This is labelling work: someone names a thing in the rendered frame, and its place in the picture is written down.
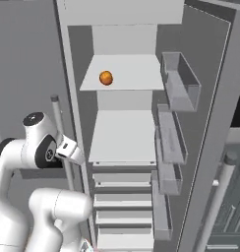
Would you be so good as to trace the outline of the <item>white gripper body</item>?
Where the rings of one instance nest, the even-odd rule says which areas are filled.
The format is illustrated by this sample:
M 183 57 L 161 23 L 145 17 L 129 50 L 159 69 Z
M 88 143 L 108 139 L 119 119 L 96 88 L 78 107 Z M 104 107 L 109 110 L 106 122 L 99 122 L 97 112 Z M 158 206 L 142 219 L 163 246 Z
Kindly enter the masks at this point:
M 85 155 L 83 151 L 80 149 L 78 144 L 74 141 L 70 143 L 70 155 L 69 158 L 73 163 L 83 164 L 85 162 Z

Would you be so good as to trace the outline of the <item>open grey fridge door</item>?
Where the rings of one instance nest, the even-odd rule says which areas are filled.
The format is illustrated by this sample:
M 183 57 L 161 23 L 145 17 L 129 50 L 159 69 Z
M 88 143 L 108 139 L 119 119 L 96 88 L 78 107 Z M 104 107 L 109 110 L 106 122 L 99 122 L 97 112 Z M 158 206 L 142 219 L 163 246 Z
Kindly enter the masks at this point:
M 169 198 L 172 239 L 154 252 L 195 252 L 212 181 L 240 96 L 240 4 L 185 0 L 180 25 L 157 28 L 156 54 L 181 52 L 202 85 L 198 109 L 179 112 L 188 151 L 181 194 Z

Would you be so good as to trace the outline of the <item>white fridge drawers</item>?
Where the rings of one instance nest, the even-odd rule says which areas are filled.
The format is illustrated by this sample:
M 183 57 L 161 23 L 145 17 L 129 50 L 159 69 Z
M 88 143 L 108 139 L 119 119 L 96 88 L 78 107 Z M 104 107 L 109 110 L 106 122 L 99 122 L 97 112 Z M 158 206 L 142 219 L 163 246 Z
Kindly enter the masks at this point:
M 153 165 L 92 169 L 99 252 L 152 252 L 153 170 Z

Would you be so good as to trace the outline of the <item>grey fridge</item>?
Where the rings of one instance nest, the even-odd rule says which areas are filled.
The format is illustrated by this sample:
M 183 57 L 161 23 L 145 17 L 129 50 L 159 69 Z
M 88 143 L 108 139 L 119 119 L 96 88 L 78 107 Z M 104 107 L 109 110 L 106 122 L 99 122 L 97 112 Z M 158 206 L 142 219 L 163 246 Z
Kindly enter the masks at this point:
M 157 106 L 167 104 L 163 91 L 81 91 L 94 55 L 156 54 L 157 28 L 179 25 L 183 0 L 57 0 L 75 130 L 85 153 L 82 166 L 85 189 L 94 198 L 92 169 L 95 166 L 127 166 L 89 161 L 97 113 L 100 110 L 150 110 L 154 122 L 154 166 L 164 162 L 158 129 Z M 95 209 L 90 218 L 92 243 L 97 248 Z

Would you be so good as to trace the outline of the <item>large clear door bin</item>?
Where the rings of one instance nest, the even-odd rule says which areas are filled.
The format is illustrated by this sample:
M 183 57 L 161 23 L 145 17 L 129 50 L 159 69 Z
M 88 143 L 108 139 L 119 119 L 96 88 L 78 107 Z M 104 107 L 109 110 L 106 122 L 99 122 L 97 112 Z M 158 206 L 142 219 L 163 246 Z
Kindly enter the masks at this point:
M 182 52 L 162 52 L 160 73 L 173 111 L 198 109 L 202 85 Z

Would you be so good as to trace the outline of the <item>closed grey fridge door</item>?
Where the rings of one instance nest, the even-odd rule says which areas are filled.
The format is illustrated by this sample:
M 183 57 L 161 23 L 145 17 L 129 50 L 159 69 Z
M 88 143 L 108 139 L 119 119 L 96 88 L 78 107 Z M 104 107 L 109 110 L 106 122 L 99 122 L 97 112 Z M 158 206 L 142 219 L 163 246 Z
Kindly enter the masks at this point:
M 25 117 L 47 115 L 49 95 L 66 88 L 56 0 L 0 1 L 0 133 L 23 139 Z

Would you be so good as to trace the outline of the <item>white fridge shelf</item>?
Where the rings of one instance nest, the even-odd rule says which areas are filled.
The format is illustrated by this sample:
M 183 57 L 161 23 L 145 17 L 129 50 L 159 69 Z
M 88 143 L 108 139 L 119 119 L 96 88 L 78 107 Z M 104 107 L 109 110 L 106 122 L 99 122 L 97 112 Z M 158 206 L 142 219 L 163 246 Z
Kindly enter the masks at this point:
M 103 164 L 155 162 L 154 122 L 150 110 L 100 110 L 89 161 Z
M 99 74 L 109 71 L 111 85 L 103 85 Z M 160 64 L 152 54 L 94 55 L 81 91 L 163 91 Z

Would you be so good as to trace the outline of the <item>grey cabinet run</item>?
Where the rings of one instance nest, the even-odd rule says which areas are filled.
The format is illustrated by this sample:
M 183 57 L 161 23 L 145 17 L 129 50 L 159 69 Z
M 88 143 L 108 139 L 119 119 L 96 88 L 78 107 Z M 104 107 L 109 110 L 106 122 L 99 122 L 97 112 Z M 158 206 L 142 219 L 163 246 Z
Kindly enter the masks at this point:
M 240 128 L 231 128 L 218 166 L 215 183 L 207 205 L 203 225 L 210 209 L 210 202 L 219 184 L 224 155 L 233 152 L 237 162 L 213 225 L 205 252 L 240 252 Z

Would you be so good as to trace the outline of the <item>orange peach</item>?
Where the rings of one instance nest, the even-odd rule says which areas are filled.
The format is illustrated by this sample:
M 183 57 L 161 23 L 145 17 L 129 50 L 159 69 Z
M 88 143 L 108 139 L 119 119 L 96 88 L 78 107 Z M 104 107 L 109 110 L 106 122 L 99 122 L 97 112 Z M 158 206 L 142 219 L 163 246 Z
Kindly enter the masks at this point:
M 113 82 L 113 76 L 109 71 L 102 71 L 99 74 L 99 80 L 103 85 L 109 86 Z

